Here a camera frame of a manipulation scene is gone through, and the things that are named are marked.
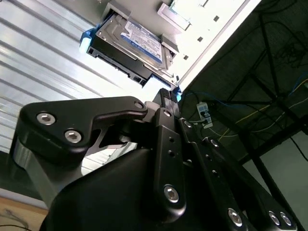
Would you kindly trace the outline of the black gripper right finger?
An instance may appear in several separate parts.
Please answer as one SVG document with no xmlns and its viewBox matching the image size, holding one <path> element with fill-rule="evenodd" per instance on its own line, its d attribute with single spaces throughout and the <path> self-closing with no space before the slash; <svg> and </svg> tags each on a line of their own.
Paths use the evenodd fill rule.
<svg viewBox="0 0 308 231">
<path fill-rule="evenodd" d="M 201 179 L 213 205 L 212 231 L 298 231 L 289 204 L 261 163 L 253 158 L 265 184 L 264 187 L 215 139 L 200 140 L 192 123 L 182 118 L 178 96 L 170 93 L 172 112 L 176 116 L 187 157 Z"/>
</svg>

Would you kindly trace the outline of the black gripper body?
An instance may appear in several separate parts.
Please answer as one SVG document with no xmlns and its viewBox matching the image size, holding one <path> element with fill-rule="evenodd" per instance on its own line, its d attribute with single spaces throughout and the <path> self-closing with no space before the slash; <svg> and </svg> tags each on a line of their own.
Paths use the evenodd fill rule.
<svg viewBox="0 0 308 231">
<path fill-rule="evenodd" d="M 181 154 L 149 149 L 128 154 L 66 186 L 43 231 L 225 231 L 227 209 Z"/>
</svg>

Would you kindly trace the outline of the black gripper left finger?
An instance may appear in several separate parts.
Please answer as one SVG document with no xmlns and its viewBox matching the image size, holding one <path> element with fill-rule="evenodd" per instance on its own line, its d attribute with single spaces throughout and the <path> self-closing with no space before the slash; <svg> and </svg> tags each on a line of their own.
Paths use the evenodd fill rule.
<svg viewBox="0 0 308 231">
<path fill-rule="evenodd" d="M 130 151 L 181 154 L 170 91 L 153 102 L 132 96 L 31 103 L 20 112 L 13 159 L 51 207 L 69 184 Z"/>
</svg>

